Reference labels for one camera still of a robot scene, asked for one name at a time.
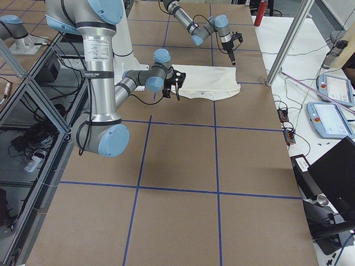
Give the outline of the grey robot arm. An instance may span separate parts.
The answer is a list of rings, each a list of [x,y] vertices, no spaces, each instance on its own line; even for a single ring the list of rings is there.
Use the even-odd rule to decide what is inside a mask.
[[[139,86],[168,92],[180,89],[186,74],[173,68],[166,49],[154,52],[148,70],[128,69],[115,82],[113,40],[116,27],[126,19],[123,1],[46,1],[47,24],[59,32],[83,38],[85,78],[88,81],[89,111],[71,129],[79,152],[115,157],[129,143],[129,130],[121,123],[117,109]]]
[[[233,32],[230,29],[229,20],[225,14],[206,18],[197,14],[191,18],[179,5],[179,1],[163,1],[167,14],[172,15],[191,35],[192,42],[196,46],[200,46],[208,37],[214,33],[219,38],[222,48],[217,44],[219,50],[223,54],[227,54],[232,65],[236,65],[234,51],[236,48],[234,41],[238,40],[241,44],[243,37],[241,33]]]

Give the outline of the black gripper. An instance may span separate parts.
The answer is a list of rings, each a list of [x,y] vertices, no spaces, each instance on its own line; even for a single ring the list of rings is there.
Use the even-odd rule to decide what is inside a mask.
[[[234,55],[234,41],[238,40],[239,44],[243,42],[242,33],[238,32],[229,32],[221,34],[221,44],[222,44],[222,53],[228,53],[228,56],[231,60],[232,65],[236,65],[236,59]]]
[[[162,94],[164,98],[170,98],[171,87],[175,87],[175,94],[178,101],[180,101],[179,89],[182,88],[186,79],[186,73],[178,70],[172,70],[172,76],[164,81],[164,88]]]

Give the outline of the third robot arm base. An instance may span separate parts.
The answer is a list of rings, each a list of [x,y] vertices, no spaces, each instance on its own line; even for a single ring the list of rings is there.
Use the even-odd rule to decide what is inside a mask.
[[[35,55],[42,46],[47,45],[45,39],[31,36],[22,21],[15,15],[1,16],[1,40],[14,39],[9,50],[15,55]]]

